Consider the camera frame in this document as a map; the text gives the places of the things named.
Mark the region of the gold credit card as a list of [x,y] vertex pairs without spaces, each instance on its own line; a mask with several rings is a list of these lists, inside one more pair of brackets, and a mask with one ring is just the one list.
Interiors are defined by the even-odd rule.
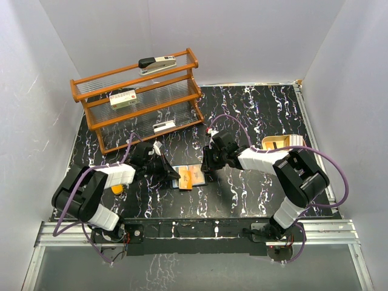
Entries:
[[180,190],[191,190],[192,189],[192,176],[190,173],[190,170],[180,167],[179,168],[179,174],[180,179],[178,181],[179,183],[179,189]]
[[199,164],[189,165],[189,170],[192,176],[193,186],[205,183],[205,178],[203,172],[201,171],[201,166]]

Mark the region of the black leather card holder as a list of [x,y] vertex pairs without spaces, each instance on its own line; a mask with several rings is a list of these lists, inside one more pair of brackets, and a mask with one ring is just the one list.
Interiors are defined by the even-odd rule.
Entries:
[[172,181],[173,189],[191,190],[207,184],[206,177],[201,171],[201,164],[173,166],[173,169],[180,175],[180,179]]

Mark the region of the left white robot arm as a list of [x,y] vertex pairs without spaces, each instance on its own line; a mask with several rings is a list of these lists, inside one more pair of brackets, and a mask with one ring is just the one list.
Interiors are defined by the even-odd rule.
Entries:
[[157,145],[140,142],[122,161],[101,166],[73,166],[52,197],[52,206],[61,215],[70,215],[88,224],[113,242],[125,235],[124,220],[103,206],[102,194],[113,186],[130,185],[145,176],[160,181],[180,179]]

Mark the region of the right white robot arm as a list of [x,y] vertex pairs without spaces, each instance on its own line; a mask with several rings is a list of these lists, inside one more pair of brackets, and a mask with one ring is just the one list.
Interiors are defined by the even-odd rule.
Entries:
[[292,225],[310,203],[328,188],[330,181],[306,149],[276,152],[254,150],[238,145],[231,134],[207,129],[209,145],[202,148],[201,170],[209,172],[225,166],[238,170],[257,170],[275,175],[285,193],[279,209],[269,222],[256,231],[267,239],[285,240],[292,233]]

